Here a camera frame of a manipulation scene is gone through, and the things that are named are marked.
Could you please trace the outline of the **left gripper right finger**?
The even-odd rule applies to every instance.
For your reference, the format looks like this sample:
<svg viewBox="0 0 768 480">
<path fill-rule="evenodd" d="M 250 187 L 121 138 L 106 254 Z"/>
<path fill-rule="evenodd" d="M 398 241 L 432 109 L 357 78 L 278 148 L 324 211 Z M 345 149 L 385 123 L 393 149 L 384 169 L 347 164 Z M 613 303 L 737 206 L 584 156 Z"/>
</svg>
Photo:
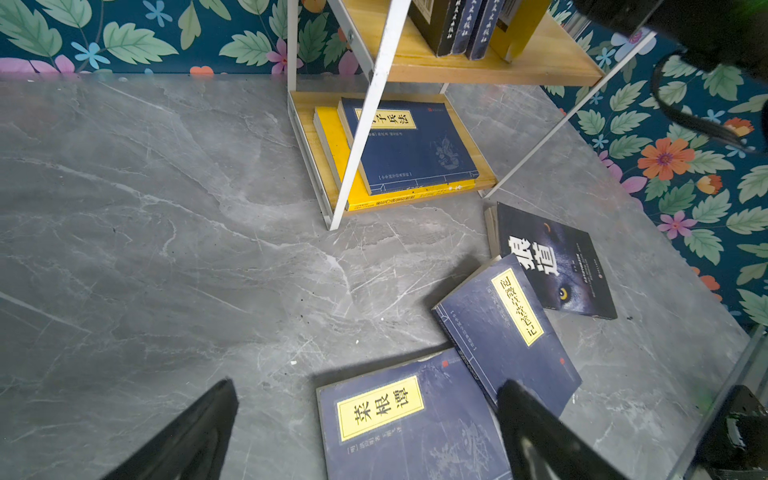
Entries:
<svg viewBox="0 0 768 480">
<path fill-rule="evenodd" d="M 508 380 L 497 418 L 514 479 L 623 479 L 523 386 Z"/>
</svg>

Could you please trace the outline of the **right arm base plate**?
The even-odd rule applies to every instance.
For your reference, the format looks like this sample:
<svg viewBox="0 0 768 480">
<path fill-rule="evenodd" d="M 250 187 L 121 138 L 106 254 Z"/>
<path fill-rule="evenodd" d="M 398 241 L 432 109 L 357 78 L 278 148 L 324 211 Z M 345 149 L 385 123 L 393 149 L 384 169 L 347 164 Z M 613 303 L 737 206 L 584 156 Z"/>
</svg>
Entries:
<svg viewBox="0 0 768 480">
<path fill-rule="evenodd" d="M 694 463 L 711 479 L 767 478 L 767 410 L 749 388 L 731 388 Z"/>
</svg>

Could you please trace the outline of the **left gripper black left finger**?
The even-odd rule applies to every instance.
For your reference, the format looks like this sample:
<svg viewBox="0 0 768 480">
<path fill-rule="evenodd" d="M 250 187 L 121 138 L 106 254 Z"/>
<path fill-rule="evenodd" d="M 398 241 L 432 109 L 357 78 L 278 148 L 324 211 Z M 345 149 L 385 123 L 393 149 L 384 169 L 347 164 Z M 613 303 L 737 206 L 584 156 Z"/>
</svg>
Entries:
<svg viewBox="0 0 768 480">
<path fill-rule="evenodd" d="M 105 477 L 218 479 L 238 407 L 233 380 L 220 380 Z"/>
</svg>

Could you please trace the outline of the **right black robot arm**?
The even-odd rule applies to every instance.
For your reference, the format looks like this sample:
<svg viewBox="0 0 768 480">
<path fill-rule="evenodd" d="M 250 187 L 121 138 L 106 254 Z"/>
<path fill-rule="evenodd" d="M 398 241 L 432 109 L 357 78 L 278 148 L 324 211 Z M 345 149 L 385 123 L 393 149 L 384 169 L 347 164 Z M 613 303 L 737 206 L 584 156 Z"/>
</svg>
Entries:
<svg viewBox="0 0 768 480">
<path fill-rule="evenodd" d="M 682 46 L 680 59 L 707 73 L 734 66 L 767 81 L 765 1 L 601 1 L 574 3 L 588 20 L 627 36 L 646 27 Z"/>
</svg>

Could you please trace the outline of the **purple old man book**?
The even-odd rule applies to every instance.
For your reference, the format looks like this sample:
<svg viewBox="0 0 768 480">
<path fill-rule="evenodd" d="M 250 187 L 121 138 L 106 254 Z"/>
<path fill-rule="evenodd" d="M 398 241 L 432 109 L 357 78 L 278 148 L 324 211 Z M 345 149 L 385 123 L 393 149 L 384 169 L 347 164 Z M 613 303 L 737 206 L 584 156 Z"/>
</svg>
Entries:
<svg viewBox="0 0 768 480">
<path fill-rule="evenodd" d="M 475 23 L 477 21 L 479 11 L 482 7 L 482 0 L 462 0 L 460 17 L 455 29 L 454 43 L 452 46 L 451 54 L 459 55 L 464 54 L 469 42 Z"/>
<path fill-rule="evenodd" d="M 486 56 L 491 36 L 503 6 L 504 0 L 482 1 L 469 45 L 465 51 L 469 60 L 482 60 Z"/>
</svg>

